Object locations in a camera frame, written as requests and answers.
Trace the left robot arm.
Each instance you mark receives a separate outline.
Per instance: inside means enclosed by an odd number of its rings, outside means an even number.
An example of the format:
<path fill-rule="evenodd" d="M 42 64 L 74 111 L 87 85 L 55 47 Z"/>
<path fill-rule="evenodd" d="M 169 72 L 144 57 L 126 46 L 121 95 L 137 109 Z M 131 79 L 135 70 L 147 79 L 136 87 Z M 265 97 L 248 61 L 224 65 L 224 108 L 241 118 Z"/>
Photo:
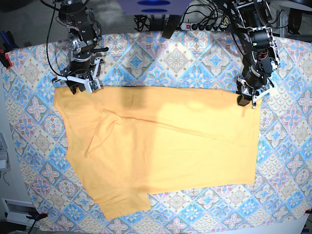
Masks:
<path fill-rule="evenodd" d="M 231 34 L 241 43 L 243 55 L 243 71 L 236 79 L 237 104 L 255 108 L 258 100 L 273 93 L 271 76 L 280 67 L 277 41 L 269 24 L 271 12 L 264 0 L 234 0 L 232 5 Z"/>

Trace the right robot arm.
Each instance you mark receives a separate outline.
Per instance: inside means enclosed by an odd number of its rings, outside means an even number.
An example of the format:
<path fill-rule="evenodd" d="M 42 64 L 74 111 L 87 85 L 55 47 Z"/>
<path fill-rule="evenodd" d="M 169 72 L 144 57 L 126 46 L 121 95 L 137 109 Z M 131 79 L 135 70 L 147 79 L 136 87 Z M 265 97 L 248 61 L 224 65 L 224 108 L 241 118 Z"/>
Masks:
<path fill-rule="evenodd" d="M 68 30 L 69 64 L 52 82 L 61 81 L 72 94 L 77 90 L 92 93 L 100 89 L 98 76 L 104 60 L 100 54 L 108 48 L 97 48 L 101 40 L 101 25 L 95 20 L 92 9 L 83 0 L 53 0 L 59 4 L 58 18 Z"/>

